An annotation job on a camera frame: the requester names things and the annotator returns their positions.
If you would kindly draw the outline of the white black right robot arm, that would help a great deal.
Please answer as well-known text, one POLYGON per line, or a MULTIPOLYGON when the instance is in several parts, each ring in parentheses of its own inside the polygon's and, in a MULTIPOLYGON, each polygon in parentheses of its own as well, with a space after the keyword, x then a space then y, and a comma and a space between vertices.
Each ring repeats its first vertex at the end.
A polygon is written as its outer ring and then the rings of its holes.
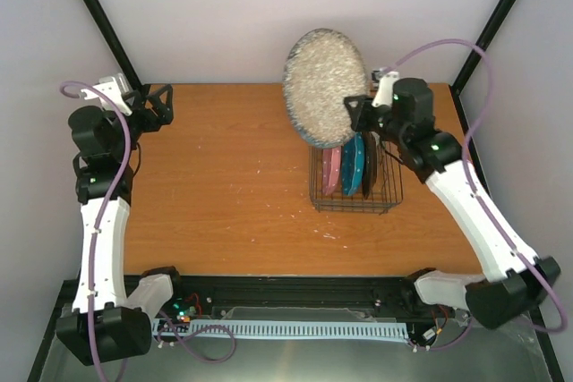
POLYGON ((389 211, 318 210, 310 154, 278 84, 184 84, 171 124, 141 138, 124 269, 187 275, 395 276, 424 269, 430 303, 499 281, 537 252, 457 161, 422 183, 404 169, 389 211))

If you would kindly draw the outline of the teal blue plate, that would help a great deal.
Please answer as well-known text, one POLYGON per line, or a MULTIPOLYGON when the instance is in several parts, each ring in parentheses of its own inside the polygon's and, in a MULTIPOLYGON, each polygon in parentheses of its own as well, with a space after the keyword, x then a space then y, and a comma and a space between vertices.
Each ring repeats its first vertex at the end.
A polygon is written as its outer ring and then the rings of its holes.
POLYGON ((357 133, 342 149, 341 183, 344 196, 356 194, 362 185, 365 150, 364 141, 357 133))

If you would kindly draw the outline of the pink polka dot plate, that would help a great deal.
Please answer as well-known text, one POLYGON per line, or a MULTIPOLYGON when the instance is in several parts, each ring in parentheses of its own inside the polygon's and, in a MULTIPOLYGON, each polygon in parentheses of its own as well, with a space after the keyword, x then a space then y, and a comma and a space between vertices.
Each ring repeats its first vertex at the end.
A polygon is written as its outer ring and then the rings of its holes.
POLYGON ((322 151, 322 193, 331 195, 338 186, 341 165, 341 147, 322 151))

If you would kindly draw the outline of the speckled large stoneware plate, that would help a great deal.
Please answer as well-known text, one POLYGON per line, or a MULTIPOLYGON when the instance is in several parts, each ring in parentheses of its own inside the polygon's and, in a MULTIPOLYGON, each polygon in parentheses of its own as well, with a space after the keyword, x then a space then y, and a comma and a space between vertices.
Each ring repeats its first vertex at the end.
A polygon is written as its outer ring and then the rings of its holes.
POLYGON ((352 139, 344 99, 367 95, 370 82, 348 36, 325 28, 304 34, 287 56, 282 85, 291 124, 309 145, 331 149, 352 139))

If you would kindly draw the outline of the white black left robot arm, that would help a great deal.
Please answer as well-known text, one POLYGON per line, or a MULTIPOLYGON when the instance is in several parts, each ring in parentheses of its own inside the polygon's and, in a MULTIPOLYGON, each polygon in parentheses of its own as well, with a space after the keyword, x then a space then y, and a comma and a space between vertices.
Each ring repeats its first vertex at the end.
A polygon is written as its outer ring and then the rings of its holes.
POLYGON ((132 293, 124 285, 124 235, 131 212, 134 171, 129 165, 142 134, 173 122, 173 88, 143 95, 115 83, 81 85, 83 106, 68 118, 78 149, 73 159, 81 205, 81 271, 72 313, 56 323, 62 344, 84 365, 124 360, 148 352, 156 315, 186 302, 174 267, 146 271, 132 293))

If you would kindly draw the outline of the black rimmed cream plate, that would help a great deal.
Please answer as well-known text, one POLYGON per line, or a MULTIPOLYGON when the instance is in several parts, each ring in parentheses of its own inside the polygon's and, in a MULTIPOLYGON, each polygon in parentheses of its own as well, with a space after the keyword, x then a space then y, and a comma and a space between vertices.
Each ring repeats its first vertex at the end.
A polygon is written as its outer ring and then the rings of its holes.
POLYGON ((364 168, 362 179, 362 194, 368 199, 377 182, 378 173, 378 149, 377 142, 371 132, 362 133, 364 144, 364 168))

